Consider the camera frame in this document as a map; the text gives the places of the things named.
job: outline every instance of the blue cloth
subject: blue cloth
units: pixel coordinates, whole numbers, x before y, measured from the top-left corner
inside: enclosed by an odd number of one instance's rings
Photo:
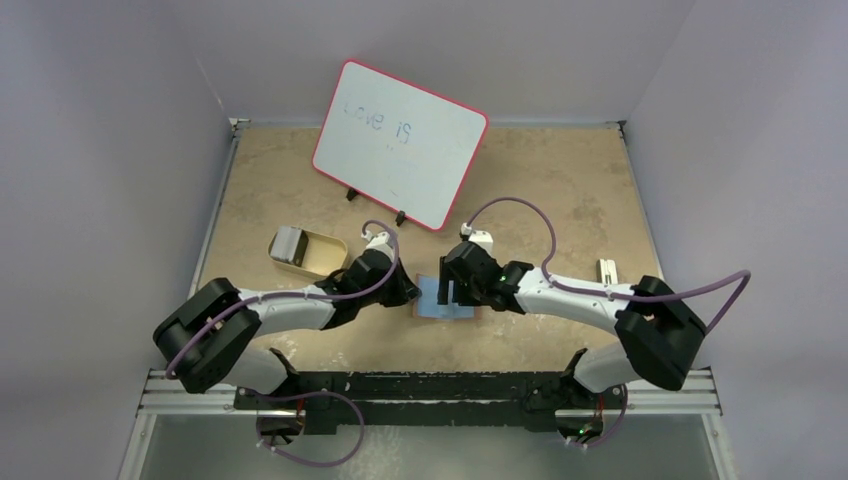
[[[474,318],[474,307],[462,307],[450,302],[447,305],[437,303],[439,293],[439,279],[434,277],[418,277],[418,288],[421,296],[416,304],[416,312],[419,317],[439,318],[442,320],[453,320],[455,318]],[[453,292],[453,282],[450,282],[450,290]]]

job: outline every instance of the gray wall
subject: gray wall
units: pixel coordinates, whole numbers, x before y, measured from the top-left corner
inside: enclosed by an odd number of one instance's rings
[[[115,478],[228,123],[157,0],[0,2],[0,478]]]
[[[848,478],[846,25],[844,0],[698,1],[628,124],[668,278],[754,273],[707,341],[745,478]]]
[[[356,57],[498,121],[626,118],[694,0],[171,0],[227,115],[319,123]]]

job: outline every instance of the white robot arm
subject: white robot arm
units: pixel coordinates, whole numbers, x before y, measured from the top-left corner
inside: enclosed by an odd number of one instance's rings
[[[282,353],[249,345],[255,336],[335,328],[361,308],[406,305],[420,293],[383,232],[349,268],[306,288],[258,292],[214,279],[159,325],[153,341],[169,362],[168,375],[189,393],[221,382],[267,394],[297,371]]]
[[[645,379],[679,390],[706,336],[704,323],[682,301],[639,303],[614,293],[659,296],[673,293],[660,279],[645,276],[636,285],[605,285],[551,275],[529,263],[501,266],[492,257],[488,232],[467,231],[467,238],[440,260],[439,303],[485,305],[498,311],[545,314],[600,328],[618,337],[606,347],[581,350],[572,361],[573,379],[593,393]],[[553,284],[607,292],[607,298],[569,293]]]

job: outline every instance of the purple cable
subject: purple cable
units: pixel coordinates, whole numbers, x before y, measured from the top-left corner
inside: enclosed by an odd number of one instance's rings
[[[364,224],[362,224],[362,233],[363,234],[365,234],[365,228],[368,227],[368,225],[371,225],[371,224],[377,225],[380,228],[382,228],[383,230],[385,230],[386,232],[388,232],[389,237],[391,238],[392,247],[394,247],[394,250],[395,250],[395,256],[392,259],[392,266],[389,267],[389,271],[386,272],[386,275],[383,278],[381,278],[379,282],[375,283],[374,285],[372,285],[372,286],[370,286],[370,287],[368,287],[365,290],[362,290],[360,292],[349,293],[349,294],[345,294],[345,295],[312,295],[312,294],[309,294],[309,295],[307,295],[307,298],[312,298],[312,299],[315,299],[315,300],[350,300],[350,299],[353,299],[353,298],[359,298],[359,297],[362,297],[364,295],[368,295],[369,293],[373,292],[374,290],[377,290],[378,288],[382,287],[383,284],[386,283],[389,280],[389,278],[391,278],[392,274],[395,273],[395,269],[397,268],[398,258],[400,258],[400,246],[398,245],[398,241],[397,241],[397,232],[392,230],[388,225],[386,225],[383,222],[380,222],[378,220],[368,220]],[[264,300],[264,299],[286,298],[286,297],[303,298],[304,295],[303,295],[303,292],[298,292],[298,291],[270,292],[270,293],[266,293],[266,294],[262,295],[261,299]],[[204,325],[203,328],[201,328],[196,334],[194,334],[193,337],[191,337],[191,340],[189,340],[188,343],[185,344],[185,346],[182,348],[182,350],[177,352],[177,354],[174,356],[174,358],[170,361],[170,363],[168,363],[168,366],[165,368],[165,377],[170,378],[172,380],[177,378],[177,376],[174,374],[174,370],[176,370],[177,366],[180,364],[180,362],[183,361],[183,359],[188,354],[188,352],[192,348],[194,348],[207,333],[209,333],[210,331],[212,331],[213,328],[215,328],[215,325],[217,325],[222,320],[229,318],[230,315],[232,315],[233,313],[235,313],[236,311],[238,311],[242,307],[246,307],[248,305],[256,303],[259,300],[260,300],[259,296],[245,298],[244,300],[233,304],[232,306],[230,306],[229,308],[227,308],[223,312],[216,315],[215,318],[213,318],[210,322],[208,322],[206,325]]]
[[[730,294],[730,297],[728,297],[727,301],[719,309],[718,313],[716,313],[716,316],[712,319],[712,321],[707,326],[707,333],[710,333],[716,327],[716,325],[718,325],[718,322],[721,321],[722,317],[724,317],[724,314],[727,313],[727,311],[730,309],[730,307],[733,305],[733,303],[736,301],[736,299],[739,298],[739,295],[742,294],[742,291],[745,290],[745,287],[748,285],[748,282],[751,280],[750,270],[740,270],[740,271],[738,271],[738,272],[736,272],[736,273],[734,273],[734,274],[732,274],[732,275],[730,275],[726,278],[723,278],[723,279],[721,279],[717,282],[713,282],[709,285],[705,285],[703,287],[695,288],[693,290],[687,290],[685,292],[674,293],[674,294],[671,294],[671,295],[659,295],[659,296],[656,296],[656,297],[642,297],[642,296],[639,296],[639,295],[626,295],[626,294],[623,294],[623,293],[616,293],[616,292],[611,292],[611,293],[607,294],[607,292],[605,292],[604,290],[595,290],[595,289],[591,289],[591,288],[579,288],[579,287],[571,287],[571,286],[568,286],[568,285],[563,285],[563,284],[557,282],[556,280],[554,280],[553,278],[551,278],[551,274],[550,274],[550,272],[548,272],[548,263],[554,258],[554,254],[556,254],[556,250],[557,250],[557,239],[556,239],[556,232],[554,231],[554,226],[551,223],[551,219],[548,218],[548,216],[545,215],[545,213],[542,210],[540,210],[539,207],[537,207],[536,205],[533,205],[532,203],[528,202],[527,200],[524,200],[523,198],[499,197],[499,198],[496,198],[496,199],[490,201],[489,203],[483,205],[482,207],[480,207],[480,209],[478,209],[476,212],[474,212],[474,214],[471,215],[471,218],[468,219],[467,225],[469,227],[471,227],[471,223],[474,221],[474,219],[476,219],[477,216],[480,215],[480,213],[483,210],[485,210],[486,208],[490,207],[491,205],[494,205],[495,203],[505,202],[505,201],[517,202],[517,203],[520,203],[522,205],[526,205],[526,206],[532,208],[536,213],[538,213],[539,216],[542,217],[542,220],[545,221],[545,225],[548,226],[548,232],[550,232],[550,234],[551,234],[551,252],[542,261],[542,265],[541,265],[542,275],[545,277],[545,279],[548,281],[548,283],[550,283],[551,285],[559,288],[560,290],[564,290],[566,292],[576,293],[576,294],[579,294],[579,295],[591,295],[591,296],[594,296],[594,297],[604,297],[604,298],[609,297],[609,298],[612,298],[612,299],[615,299],[615,300],[626,300],[628,302],[663,303],[663,302],[671,302],[671,301],[676,301],[676,300],[683,300],[683,299],[686,299],[686,298],[697,297],[697,296],[703,295],[705,293],[714,292],[714,291],[718,290],[719,288],[726,287],[727,285],[730,285],[731,283],[733,283],[737,280],[741,280],[739,282],[739,285],[736,287],[736,289],[733,291],[733,293]]]
[[[592,443],[587,443],[586,444],[587,448],[597,447],[598,445],[606,442],[607,440],[609,440],[609,438],[612,436],[613,433],[615,433],[619,428],[621,428],[621,422],[624,420],[624,412],[627,411],[627,399],[628,399],[627,385],[622,383],[621,384],[621,391],[624,393],[624,397],[621,400],[621,412],[618,414],[618,418],[615,419],[615,423],[613,423],[612,426],[610,427],[610,429],[607,430],[606,433],[601,435],[601,437],[599,439],[595,440]]]
[[[339,458],[338,460],[333,460],[333,461],[330,461],[330,462],[316,462],[314,460],[307,460],[305,458],[298,457],[297,455],[292,455],[291,453],[289,453],[289,452],[287,452],[283,449],[276,448],[275,446],[266,442],[262,438],[262,429],[260,427],[260,421],[262,420],[262,417],[259,417],[259,418],[256,419],[256,435],[259,437],[259,441],[262,443],[262,446],[267,448],[268,450],[270,450],[272,453],[276,453],[277,455],[281,455],[285,458],[288,458],[289,460],[291,460],[293,462],[299,463],[301,465],[306,465],[307,467],[335,467],[335,466],[341,465],[344,462],[353,458],[353,456],[356,455],[356,452],[359,451],[359,447],[362,446],[362,440],[365,438],[365,417],[362,416],[362,411],[359,410],[359,407],[357,407],[356,404],[353,403],[353,401],[351,401],[351,399],[345,397],[344,395],[340,395],[340,394],[335,393],[335,392],[325,392],[325,391],[309,392],[309,393],[304,393],[304,394],[301,394],[301,395],[292,395],[291,397],[274,397],[272,395],[263,395],[261,393],[253,392],[253,391],[251,391],[251,394],[253,394],[256,397],[261,398],[263,400],[276,401],[276,402],[288,402],[288,401],[292,401],[292,400],[300,400],[300,399],[313,398],[313,397],[333,397],[333,398],[337,398],[337,399],[347,403],[348,405],[350,405],[350,408],[353,409],[353,413],[356,414],[356,418],[359,419],[359,438],[356,440],[356,445],[353,446],[353,448],[350,450],[350,452],[348,452],[347,455]]]

